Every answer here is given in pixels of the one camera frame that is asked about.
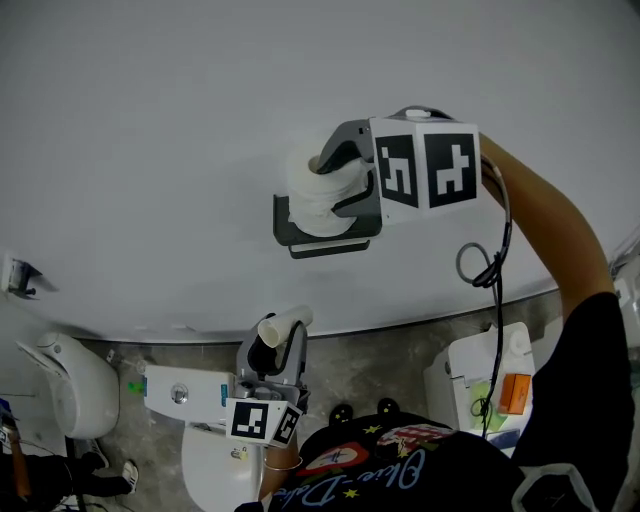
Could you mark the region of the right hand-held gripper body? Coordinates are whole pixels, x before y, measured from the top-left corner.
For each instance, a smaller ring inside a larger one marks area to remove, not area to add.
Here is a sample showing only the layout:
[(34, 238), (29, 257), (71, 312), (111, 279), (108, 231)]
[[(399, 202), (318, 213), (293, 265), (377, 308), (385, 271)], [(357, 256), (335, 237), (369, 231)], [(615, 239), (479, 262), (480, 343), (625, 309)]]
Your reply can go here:
[(476, 125), (422, 106), (372, 117), (369, 125), (385, 226), (477, 202), (481, 163)]

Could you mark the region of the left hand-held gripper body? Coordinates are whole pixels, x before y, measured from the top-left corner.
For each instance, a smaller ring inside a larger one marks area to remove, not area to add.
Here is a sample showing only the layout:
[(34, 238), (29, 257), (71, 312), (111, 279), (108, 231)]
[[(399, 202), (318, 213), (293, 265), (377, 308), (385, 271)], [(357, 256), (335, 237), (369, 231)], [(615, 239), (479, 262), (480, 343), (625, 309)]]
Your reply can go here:
[(299, 372), (296, 379), (267, 376), (249, 380), (226, 372), (231, 384), (225, 400), (226, 436), (286, 448), (307, 411), (310, 392), (303, 381), (304, 373)]

